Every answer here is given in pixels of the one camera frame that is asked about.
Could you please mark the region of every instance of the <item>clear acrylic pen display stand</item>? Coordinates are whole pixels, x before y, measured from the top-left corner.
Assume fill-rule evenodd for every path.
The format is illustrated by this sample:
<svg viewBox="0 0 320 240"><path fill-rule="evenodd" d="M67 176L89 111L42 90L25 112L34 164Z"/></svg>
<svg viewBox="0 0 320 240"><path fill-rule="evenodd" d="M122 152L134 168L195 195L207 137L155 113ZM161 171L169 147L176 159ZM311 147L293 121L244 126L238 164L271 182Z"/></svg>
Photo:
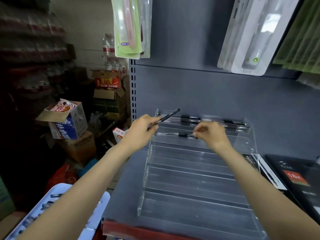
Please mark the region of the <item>clear acrylic pen display stand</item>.
<svg viewBox="0 0 320 240"><path fill-rule="evenodd" d="M170 113L157 110L156 116ZM201 120L225 126L237 152L257 153L253 127L245 119L176 114L159 123L157 133L190 133ZM152 137L138 216L206 229L212 239L267 239L229 167L196 138Z"/></svg>

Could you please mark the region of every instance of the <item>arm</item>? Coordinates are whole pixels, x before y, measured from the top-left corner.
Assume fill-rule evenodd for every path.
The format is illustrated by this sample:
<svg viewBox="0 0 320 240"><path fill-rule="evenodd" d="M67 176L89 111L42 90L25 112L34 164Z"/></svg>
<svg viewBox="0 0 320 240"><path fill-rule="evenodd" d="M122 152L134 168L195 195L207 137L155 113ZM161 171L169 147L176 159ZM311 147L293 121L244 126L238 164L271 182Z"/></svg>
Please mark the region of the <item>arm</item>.
<svg viewBox="0 0 320 240"><path fill-rule="evenodd" d="M135 120L121 142L107 151L101 160L46 210L18 240L76 240L122 163L144 147L158 128L148 131L157 117L144 115Z"/></svg>
<svg viewBox="0 0 320 240"><path fill-rule="evenodd" d="M229 166L271 240L320 238L320 226L232 148L223 126L201 122L194 136L204 140Z"/></svg>

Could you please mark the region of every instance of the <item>white wall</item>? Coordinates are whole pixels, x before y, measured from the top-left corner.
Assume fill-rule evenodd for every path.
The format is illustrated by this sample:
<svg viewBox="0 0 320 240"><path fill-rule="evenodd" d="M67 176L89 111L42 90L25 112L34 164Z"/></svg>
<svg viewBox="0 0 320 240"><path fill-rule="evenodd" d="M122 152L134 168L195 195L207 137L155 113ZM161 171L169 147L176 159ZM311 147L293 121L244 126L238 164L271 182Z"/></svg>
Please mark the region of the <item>white wall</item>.
<svg viewBox="0 0 320 240"><path fill-rule="evenodd" d="M75 47L77 66L103 69L102 38L114 33L111 0L51 0L50 10L62 22L66 42Z"/></svg>

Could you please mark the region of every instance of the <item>hand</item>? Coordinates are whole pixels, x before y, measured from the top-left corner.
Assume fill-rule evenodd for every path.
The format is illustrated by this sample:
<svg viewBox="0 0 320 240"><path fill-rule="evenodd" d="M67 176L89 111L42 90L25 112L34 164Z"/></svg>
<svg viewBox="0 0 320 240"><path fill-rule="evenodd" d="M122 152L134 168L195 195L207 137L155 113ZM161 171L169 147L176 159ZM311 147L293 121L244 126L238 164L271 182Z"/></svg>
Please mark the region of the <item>hand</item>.
<svg viewBox="0 0 320 240"><path fill-rule="evenodd" d="M193 136L206 142L207 146L217 154L232 149L232 145L222 125L217 122L200 122L193 130Z"/></svg>
<svg viewBox="0 0 320 240"><path fill-rule="evenodd" d="M159 127L158 125L154 125L147 131L149 125L160 119L161 117L150 117L147 114L136 119L121 139L120 144L129 149L131 154L143 148Z"/></svg>

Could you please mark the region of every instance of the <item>forearm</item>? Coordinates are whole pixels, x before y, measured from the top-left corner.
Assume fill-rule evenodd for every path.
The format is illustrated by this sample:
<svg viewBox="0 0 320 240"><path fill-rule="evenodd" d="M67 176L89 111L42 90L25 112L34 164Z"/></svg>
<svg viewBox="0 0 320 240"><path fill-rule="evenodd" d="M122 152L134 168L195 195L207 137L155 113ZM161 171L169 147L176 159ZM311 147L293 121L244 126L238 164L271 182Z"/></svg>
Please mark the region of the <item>forearm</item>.
<svg viewBox="0 0 320 240"><path fill-rule="evenodd" d="M131 152L118 144L46 210L19 240L76 240L113 176Z"/></svg>
<svg viewBox="0 0 320 240"><path fill-rule="evenodd" d="M276 190L235 150L219 153L271 240L317 239L320 226Z"/></svg>

